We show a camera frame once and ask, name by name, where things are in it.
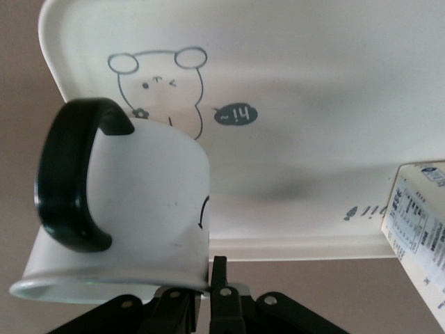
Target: bear ear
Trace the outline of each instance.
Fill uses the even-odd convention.
[[[108,66],[118,74],[131,74],[139,69],[139,62],[132,54],[112,54],[108,57]]]
[[[207,53],[200,47],[186,47],[175,53],[175,63],[185,70],[198,69],[207,62]]]

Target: white tray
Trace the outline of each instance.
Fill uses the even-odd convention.
[[[65,100],[110,97],[206,150],[211,256],[386,257],[398,166],[445,157],[444,16],[429,1],[51,0],[39,34]]]

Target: screw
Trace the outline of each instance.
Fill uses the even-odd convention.
[[[178,298],[179,296],[181,296],[181,293],[178,291],[173,291],[170,293],[170,298]]]
[[[266,303],[267,305],[276,305],[278,304],[278,300],[274,296],[267,296],[264,299],[264,303]]]
[[[230,296],[231,294],[232,294],[232,291],[228,287],[224,287],[220,290],[221,296],[227,297],[227,296]]]
[[[120,304],[121,308],[130,308],[131,306],[133,306],[132,301],[125,301],[124,303]]]

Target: speech bubble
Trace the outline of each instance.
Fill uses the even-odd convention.
[[[257,110],[247,103],[228,104],[215,110],[215,121],[222,125],[247,125],[258,117]]]

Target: beige wall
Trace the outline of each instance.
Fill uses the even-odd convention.
[[[63,103],[40,53],[41,0],[0,4],[0,333],[44,333],[90,307],[14,298],[38,218],[33,181],[43,140]],[[257,297],[288,294],[351,333],[443,333],[395,259],[229,263]],[[209,301],[199,333],[207,333]]]

